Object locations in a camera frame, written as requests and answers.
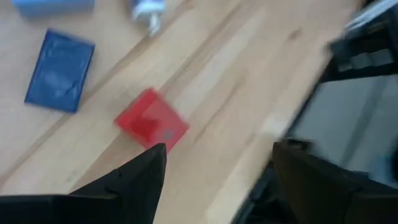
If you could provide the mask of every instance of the wood grain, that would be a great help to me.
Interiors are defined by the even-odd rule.
[[[191,128],[169,155],[156,223],[228,223],[359,0],[169,0],[148,38],[125,2],[26,21],[0,2],[0,193],[68,193],[142,152],[113,119],[148,86]],[[97,50],[77,114],[23,104],[46,28]]]

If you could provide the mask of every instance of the white bottle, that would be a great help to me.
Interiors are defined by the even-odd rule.
[[[160,16],[165,11],[163,0],[131,0],[132,20],[145,22],[149,35],[155,35],[160,29]]]

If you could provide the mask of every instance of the blue container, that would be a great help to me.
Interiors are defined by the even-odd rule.
[[[12,0],[26,17],[43,17],[67,12],[92,10],[95,0]]]

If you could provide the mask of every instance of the red cube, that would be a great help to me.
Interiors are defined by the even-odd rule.
[[[188,130],[188,124],[153,89],[143,91],[115,123],[145,149],[164,142],[168,153]]]

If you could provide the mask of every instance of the blue box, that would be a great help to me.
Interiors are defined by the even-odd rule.
[[[48,30],[25,103],[75,113],[95,45]]]
[[[92,10],[95,0],[12,0],[26,17],[42,17],[74,11]]]

